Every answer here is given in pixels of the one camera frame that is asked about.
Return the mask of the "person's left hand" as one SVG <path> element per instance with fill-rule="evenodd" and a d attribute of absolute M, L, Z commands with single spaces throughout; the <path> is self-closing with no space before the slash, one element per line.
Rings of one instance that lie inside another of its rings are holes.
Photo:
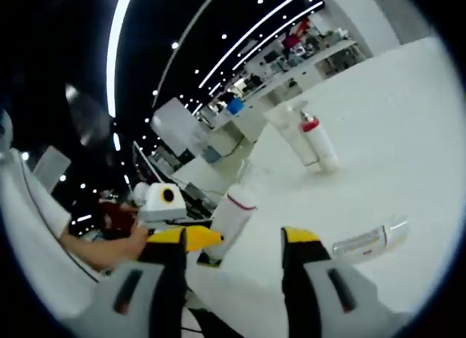
<path fill-rule="evenodd" d="M 123 260 L 138 260 L 146 247 L 148 238 L 149 231 L 145 226 L 140 225 L 134 227 L 129 237 L 112 242 L 112 259 L 115 262 Z"/>

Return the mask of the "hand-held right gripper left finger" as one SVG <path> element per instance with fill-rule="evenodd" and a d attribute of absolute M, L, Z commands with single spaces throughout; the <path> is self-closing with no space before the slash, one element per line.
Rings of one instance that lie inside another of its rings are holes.
<path fill-rule="evenodd" d="M 98 285 L 67 328 L 73 337 L 180 337 L 185 273 L 186 228 L 156 232 L 138 260 L 120 264 Z"/>

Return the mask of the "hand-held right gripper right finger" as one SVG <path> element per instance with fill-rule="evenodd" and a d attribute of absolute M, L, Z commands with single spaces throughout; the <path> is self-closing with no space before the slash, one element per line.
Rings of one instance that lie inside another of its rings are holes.
<path fill-rule="evenodd" d="M 394 337 L 403 316 L 379 300 L 374 283 L 331 258 L 305 229 L 281 229 L 282 292 L 289 337 Z"/>

